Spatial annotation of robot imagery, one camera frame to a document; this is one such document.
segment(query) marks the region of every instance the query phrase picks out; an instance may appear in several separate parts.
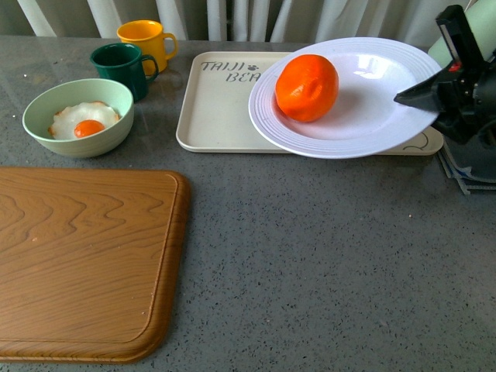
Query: white curtain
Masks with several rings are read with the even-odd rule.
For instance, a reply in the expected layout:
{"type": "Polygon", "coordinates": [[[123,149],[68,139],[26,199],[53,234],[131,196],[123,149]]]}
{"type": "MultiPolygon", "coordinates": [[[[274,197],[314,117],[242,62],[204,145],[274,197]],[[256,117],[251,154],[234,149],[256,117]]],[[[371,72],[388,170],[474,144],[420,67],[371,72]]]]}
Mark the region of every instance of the white curtain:
{"type": "Polygon", "coordinates": [[[0,33],[116,38],[124,22],[154,19],[179,40],[317,43],[378,36],[428,49],[435,18],[474,0],[0,0],[0,33]]]}

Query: white tray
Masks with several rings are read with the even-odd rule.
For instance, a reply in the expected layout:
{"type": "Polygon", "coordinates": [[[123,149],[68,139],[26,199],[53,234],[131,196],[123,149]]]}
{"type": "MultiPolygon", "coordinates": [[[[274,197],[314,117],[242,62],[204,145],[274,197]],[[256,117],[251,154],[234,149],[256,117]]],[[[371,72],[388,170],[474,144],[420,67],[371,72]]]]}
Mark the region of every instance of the white tray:
{"type": "MultiPolygon", "coordinates": [[[[176,138],[198,153],[289,153],[264,139],[248,113],[248,99],[258,77],[288,55],[276,52],[207,52],[191,66],[176,138]]],[[[432,155],[443,136],[429,127],[382,155],[432,155]]]]}

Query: bowl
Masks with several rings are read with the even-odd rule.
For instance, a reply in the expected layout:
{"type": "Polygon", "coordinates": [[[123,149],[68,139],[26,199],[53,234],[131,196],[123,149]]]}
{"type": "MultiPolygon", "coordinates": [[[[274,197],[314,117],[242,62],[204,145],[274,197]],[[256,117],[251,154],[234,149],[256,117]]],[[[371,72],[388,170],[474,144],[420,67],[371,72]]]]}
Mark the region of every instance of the bowl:
{"type": "Polygon", "coordinates": [[[117,147],[134,120],[133,94],[123,84],[101,78],[70,81],[45,91],[24,111],[22,125],[48,150],[67,157],[96,157],[117,147]],[[48,132],[55,113],[82,102],[102,101],[120,116],[113,126],[81,139],[54,139],[48,132]]]}

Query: green mug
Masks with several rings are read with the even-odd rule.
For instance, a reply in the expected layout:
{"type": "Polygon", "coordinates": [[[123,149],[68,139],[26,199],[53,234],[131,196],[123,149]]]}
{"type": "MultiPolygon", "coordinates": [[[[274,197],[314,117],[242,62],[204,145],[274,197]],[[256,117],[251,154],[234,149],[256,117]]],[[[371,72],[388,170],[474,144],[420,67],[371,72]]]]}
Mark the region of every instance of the green mug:
{"type": "Polygon", "coordinates": [[[100,78],[123,83],[133,93],[134,102],[146,97],[148,83],[158,76],[158,64],[155,58],[143,55],[139,46],[131,43],[113,43],[99,47],[90,57],[100,78]],[[143,61],[151,60],[155,64],[152,75],[146,76],[143,61]]]}

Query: mug handle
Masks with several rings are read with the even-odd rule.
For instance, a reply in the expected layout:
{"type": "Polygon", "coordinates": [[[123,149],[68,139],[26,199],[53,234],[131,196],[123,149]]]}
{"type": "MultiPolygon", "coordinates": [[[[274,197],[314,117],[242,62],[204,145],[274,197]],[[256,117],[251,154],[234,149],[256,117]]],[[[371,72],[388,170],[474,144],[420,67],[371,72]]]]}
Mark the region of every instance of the mug handle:
{"type": "Polygon", "coordinates": [[[165,53],[165,59],[166,60],[169,60],[169,59],[171,59],[173,56],[175,56],[177,54],[177,40],[176,40],[176,36],[174,36],[172,33],[163,33],[162,34],[162,39],[172,39],[172,41],[174,41],[174,50],[172,50],[172,52],[170,52],[169,54],[165,53]]]}
{"type": "Polygon", "coordinates": [[[158,63],[150,54],[144,54],[143,56],[141,56],[141,61],[143,62],[145,60],[151,60],[155,65],[155,71],[153,72],[153,74],[151,74],[150,76],[146,76],[146,82],[150,83],[151,81],[154,81],[158,76],[158,63]]]}

